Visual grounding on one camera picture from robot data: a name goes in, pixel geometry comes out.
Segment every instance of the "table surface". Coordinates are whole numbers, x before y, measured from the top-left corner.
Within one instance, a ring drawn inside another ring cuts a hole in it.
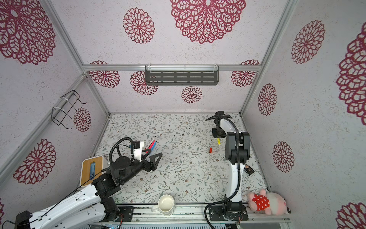
[[[117,114],[111,116],[98,147],[97,155],[108,160],[113,144],[123,137],[144,141],[153,138],[157,145],[151,155],[163,152],[158,169],[140,172],[121,191],[114,194],[116,203],[156,203],[163,194],[170,194],[177,203],[209,203],[224,198],[228,183],[229,162],[225,160],[225,138],[212,137],[215,124],[206,118],[214,114]],[[230,114],[239,131],[244,131],[239,114]],[[131,157],[127,147],[120,146],[121,154]],[[247,165],[255,170],[242,178],[242,198],[246,193],[259,193],[266,183],[257,159],[250,149]],[[118,157],[117,151],[113,160]]]

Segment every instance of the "pink stuffed toy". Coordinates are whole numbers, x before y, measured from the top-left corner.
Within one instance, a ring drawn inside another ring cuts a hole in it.
[[[286,201],[282,196],[274,192],[266,194],[262,189],[259,195],[250,192],[248,194],[249,207],[253,211],[264,211],[266,215],[290,214],[291,210],[286,206]]]

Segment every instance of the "patterned wallpaper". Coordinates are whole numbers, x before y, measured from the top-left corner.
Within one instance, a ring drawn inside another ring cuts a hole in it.
[[[38,1],[0,1],[0,10],[2,166],[80,73]],[[1,186],[0,224],[52,205],[76,187],[106,118],[86,82],[77,91],[86,103],[76,103],[73,119],[63,121],[72,129],[50,124]]]
[[[240,131],[245,131],[238,113],[230,114]],[[229,162],[225,159],[226,138],[221,145],[212,137],[213,121],[205,121],[214,113],[205,114],[115,114],[111,116],[96,155],[108,160],[109,152],[117,140],[131,137],[157,144],[152,155],[163,153],[155,171],[140,172],[121,191],[114,194],[116,203],[157,203],[164,194],[174,197],[176,203],[209,203],[224,199],[229,182]],[[120,147],[123,156],[131,151]],[[247,193],[259,193],[266,184],[253,150],[246,162],[255,173],[242,176],[242,200],[248,202]]]
[[[1,187],[0,222],[14,221],[25,210],[34,212],[50,206],[77,187],[81,163],[90,156],[106,118],[85,81],[77,92],[86,104],[76,102],[76,110],[70,112],[74,120],[65,118],[62,122],[71,129],[50,124]]]
[[[244,113],[295,228],[366,227],[366,3],[300,1]]]
[[[84,63],[261,61],[286,0],[52,1]]]
[[[37,1],[1,1],[0,166],[79,72]]]
[[[91,71],[110,112],[237,112],[252,71],[221,71],[216,86],[148,86],[144,71]]]

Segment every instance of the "metal grille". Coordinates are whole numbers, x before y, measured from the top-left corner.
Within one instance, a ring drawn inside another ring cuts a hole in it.
[[[212,224],[216,229],[226,229],[225,224]],[[90,228],[79,229],[100,229],[102,225],[91,225]],[[103,224],[110,229],[119,229],[119,224]],[[211,229],[208,224],[125,224],[120,229]]]
[[[226,229],[225,224],[213,224],[216,229]],[[125,225],[122,229],[211,229],[208,224],[137,224]]]
[[[149,71],[145,66],[145,80],[150,86],[217,85],[219,67],[216,71]]]

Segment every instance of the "cable clip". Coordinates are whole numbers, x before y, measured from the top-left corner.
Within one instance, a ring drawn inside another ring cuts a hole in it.
[[[57,108],[57,109],[60,109],[60,110],[62,110],[62,111],[65,111],[64,109],[62,109],[62,108],[60,108],[60,107],[54,107],[55,109]]]

